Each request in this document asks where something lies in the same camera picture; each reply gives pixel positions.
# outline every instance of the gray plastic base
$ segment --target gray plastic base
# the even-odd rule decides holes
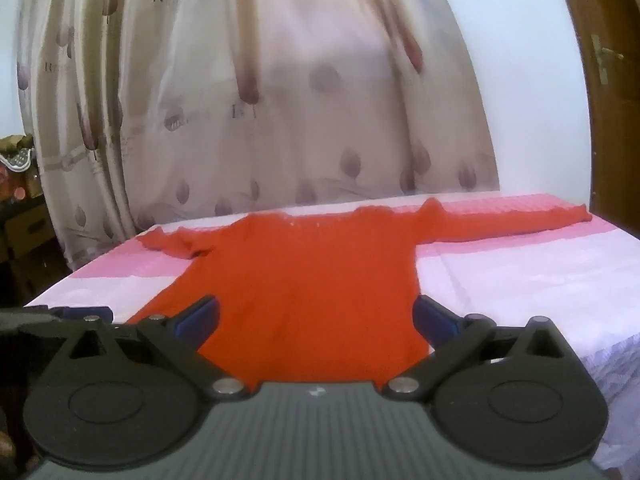
[[[418,404],[372,384],[265,384],[219,404],[187,444],[136,469],[88,473],[44,461],[29,480],[605,480],[583,462],[518,472],[451,445]]]

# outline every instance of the bed sheet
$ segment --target bed sheet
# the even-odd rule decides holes
[[[567,203],[546,194],[452,194],[438,198],[456,212],[545,210]],[[285,209],[330,214],[361,205],[418,207],[426,196]],[[172,231],[214,228],[242,215],[175,222]],[[135,239],[74,272],[32,304],[105,304],[125,322],[170,285],[188,261],[145,250]],[[549,316],[602,390],[610,409],[595,457],[601,468],[621,466],[640,478],[640,240],[600,218],[552,232],[416,249],[421,291],[457,314],[479,312],[502,325]]]

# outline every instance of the wall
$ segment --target wall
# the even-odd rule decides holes
[[[19,0],[0,0],[15,30]],[[449,0],[465,37],[507,192],[588,203],[590,119],[584,72],[564,0]],[[14,34],[0,34],[0,136],[22,131]]]
[[[20,0],[0,0],[0,137],[24,133],[15,73],[19,5]]]

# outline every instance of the wooden door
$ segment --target wooden door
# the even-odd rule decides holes
[[[640,235],[640,7],[636,0],[567,3],[589,95],[591,210]]]

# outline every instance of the curtain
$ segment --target curtain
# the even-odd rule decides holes
[[[155,223],[498,189],[446,0],[24,0],[19,24],[73,268]]]

